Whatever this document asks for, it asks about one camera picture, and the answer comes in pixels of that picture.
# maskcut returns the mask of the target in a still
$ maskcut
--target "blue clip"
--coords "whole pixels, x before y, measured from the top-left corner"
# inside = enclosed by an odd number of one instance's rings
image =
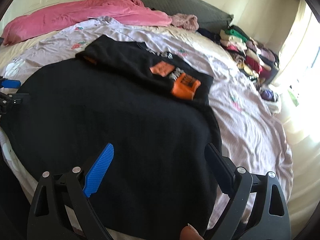
[[[108,143],[85,176],[83,192],[86,197],[90,197],[92,193],[97,192],[100,183],[104,175],[106,174],[111,161],[113,160],[113,155],[113,145],[111,143]]]
[[[11,79],[5,79],[1,82],[1,86],[4,88],[20,88],[21,82],[19,80],[11,80]]]

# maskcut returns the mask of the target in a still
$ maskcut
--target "green sweater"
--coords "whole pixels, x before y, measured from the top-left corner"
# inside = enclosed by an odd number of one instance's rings
[[[228,35],[233,35],[233,36],[236,36],[236,37],[242,39],[244,43],[246,43],[248,41],[248,39],[246,37],[242,36],[239,32],[237,32],[233,29],[225,30],[224,32]]]

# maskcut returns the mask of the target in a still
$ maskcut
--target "fluffy pink fabric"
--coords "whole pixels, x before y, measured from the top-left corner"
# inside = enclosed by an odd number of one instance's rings
[[[168,26],[171,17],[146,8],[140,0],[83,0],[60,3],[15,18],[4,28],[3,45],[12,45],[59,31],[88,17],[110,16],[127,25]]]
[[[172,25],[193,32],[199,29],[198,18],[193,14],[177,13],[173,15]]]

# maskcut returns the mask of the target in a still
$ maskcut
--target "cartoon print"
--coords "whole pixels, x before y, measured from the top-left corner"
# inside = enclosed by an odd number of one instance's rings
[[[161,56],[161,57],[167,57],[169,59],[173,59],[173,56],[170,52],[155,52],[152,49],[147,48],[147,51],[149,51],[150,53],[152,53],[153,55],[157,55],[157,56]]]
[[[7,65],[7,67],[5,69],[4,78],[10,78],[10,77],[14,76],[15,74],[17,74],[20,67],[23,66],[24,63],[25,63],[25,60],[15,58],[13,60],[13,62],[11,62]]]
[[[79,48],[82,48],[82,45],[85,44],[85,41],[80,41],[76,44],[74,44],[71,49],[79,49]]]
[[[237,102],[237,100],[236,100],[236,97],[230,95],[230,99],[231,99],[232,104],[233,104],[233,106],[235,107],[235,109],[237,109],[239,112],[242,112],[243,109],[239,106],[239,104],[238,104],[238,102]]]
[[[188,53],[184,49],[179,49],[177,52],[177,55],[181,57],[185,57],[185,56],[188,56]]]

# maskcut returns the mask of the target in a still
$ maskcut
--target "purple cloth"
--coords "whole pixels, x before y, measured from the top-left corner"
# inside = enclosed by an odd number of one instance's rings
[[[273,91],[271,90],[265,90],[261,93],[262,99],[266,101],[273,101],[274,100],[273,96],[274,96]]]

